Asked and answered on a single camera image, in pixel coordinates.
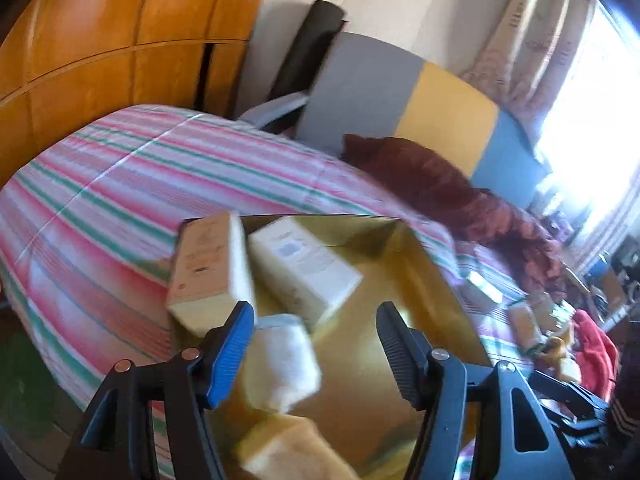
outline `wooden cabinet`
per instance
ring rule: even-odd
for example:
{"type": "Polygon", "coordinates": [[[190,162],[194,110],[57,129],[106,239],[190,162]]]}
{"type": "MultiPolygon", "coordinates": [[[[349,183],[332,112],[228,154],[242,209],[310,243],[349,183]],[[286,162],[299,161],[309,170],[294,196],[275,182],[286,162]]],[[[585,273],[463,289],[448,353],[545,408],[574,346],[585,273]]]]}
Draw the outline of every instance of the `wooden cabinet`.
{"type": "Polygon", "coordinates": [[[133,103],[193,107],[200,88],[205,110],[225,114],[259,4],[32,0],[0,45],[0,186],[41,150],[133,103]],[[210,62],[207,43],[221,43],[210,62]]]}

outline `metal screw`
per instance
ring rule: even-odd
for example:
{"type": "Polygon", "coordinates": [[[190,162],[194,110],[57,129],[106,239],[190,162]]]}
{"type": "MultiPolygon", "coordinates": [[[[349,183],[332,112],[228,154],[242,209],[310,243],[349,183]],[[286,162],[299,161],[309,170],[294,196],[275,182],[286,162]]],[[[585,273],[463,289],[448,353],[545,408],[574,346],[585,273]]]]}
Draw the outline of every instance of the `metal screw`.
{"type": "Polygon", "coordinates": [[[200,350],[197,348],[185,348],[180,355],[185,361],[193,361],[200,357],[200,350]]]}
{"type": "Polygon", "coordinates": [[[513,374],[514,371],[516,371],[516,367],[513,365],[513,363],[510,363],[508,361],[500,361],[498,363],[498,370],[500,370],[501,372],[508,372],[510,374],[513,374]]]}
{"type": "Polygon", "coordinates": [[[436,359],[436,361],[446,361],[451,357],[451,354],[447,352],[444,348],[434,348],[431,350],[431,357],[436,359]]]}
{"type": "Polygon", "coordinates": [[[113,366],[113,369],[120,373],[130,370],[130,368],[131,361],[129,361],[128,359],[121,359],[113,366]]]}

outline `yellow tray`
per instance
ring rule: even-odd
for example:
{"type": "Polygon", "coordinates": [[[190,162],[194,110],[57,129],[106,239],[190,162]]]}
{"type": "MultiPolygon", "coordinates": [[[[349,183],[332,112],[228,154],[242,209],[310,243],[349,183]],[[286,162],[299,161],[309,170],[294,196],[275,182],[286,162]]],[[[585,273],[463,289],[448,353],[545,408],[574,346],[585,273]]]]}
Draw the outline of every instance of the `yellow tray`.
{"type": "MultiPolygon", "coordinates": [[[[242,224],[250,234],[279,217],[245,216],[242,224]]],[[[385,461],[397,462],[392,457],[398,450],[402,450],[401,466],[406,467],[423,413],[413,410],[398,392],[376,333],[378,305],[393,301],[408,326],[421,330],[432,346],[446,348],[463,362],[490,365],[486,351],[458,297],[404,222],[349,215],[295,218],[364,278],[331,321],[312,335],[322,370],[321,389],[300,402],[292,414],[311,418],[361,477],[373,474],[385,461]]],[[[259,316],[285,312],[259,281],[255,288],[259,316]]],[[[177,328],[177,332],[181,346],[194,343],[184,330],[177,328]]],[[[241,381],[239,376],[231,398],[212,418],[214,438],[222,451],[266,416],[245,405],[241,381]]],[[[472,437],[472,425],[468,420],[464,442],[472,437]]]]}

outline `maroon blanket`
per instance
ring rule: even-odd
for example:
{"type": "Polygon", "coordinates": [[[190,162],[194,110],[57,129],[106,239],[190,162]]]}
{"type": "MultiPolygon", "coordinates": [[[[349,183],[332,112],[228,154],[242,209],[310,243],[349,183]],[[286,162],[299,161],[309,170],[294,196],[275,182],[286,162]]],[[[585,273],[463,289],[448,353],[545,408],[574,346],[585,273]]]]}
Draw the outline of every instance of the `maroon blanket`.
{"type": "Polygon", "coordinates": [[[369,173],[454,238],[498,250],[527,292],[564,298],[561,245],[527,212],[476,189],[451,163],[411,140],[345,136],[342,159],[369,173]]]}

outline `mattress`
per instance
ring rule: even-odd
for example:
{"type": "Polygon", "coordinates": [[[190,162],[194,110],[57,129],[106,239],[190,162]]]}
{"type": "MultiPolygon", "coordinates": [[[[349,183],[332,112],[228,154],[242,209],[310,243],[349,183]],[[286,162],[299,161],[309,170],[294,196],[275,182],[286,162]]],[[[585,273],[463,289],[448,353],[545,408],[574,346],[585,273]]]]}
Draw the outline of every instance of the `mattress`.
{"type": "MultiPolygon", "coordinates": [[[[240,214],[332,213],[401,218],[456,285],[476,269],[509,300],[523,293],[499,255],[452,239],[340,160],[244,123],[181,108],[114,112],[45,150],[0,192],[0,275],[58,384],[84,409],[122,358],[170,356],[164,306],[182,220],[240,214]]],[[[504,310],[464,305],[493,362],[530,363],[504,310]]],[[[159,467],[171,477],[161,405],[159,467]]],[[[460,458],[468,475],[472,447],[460,458]]]]}

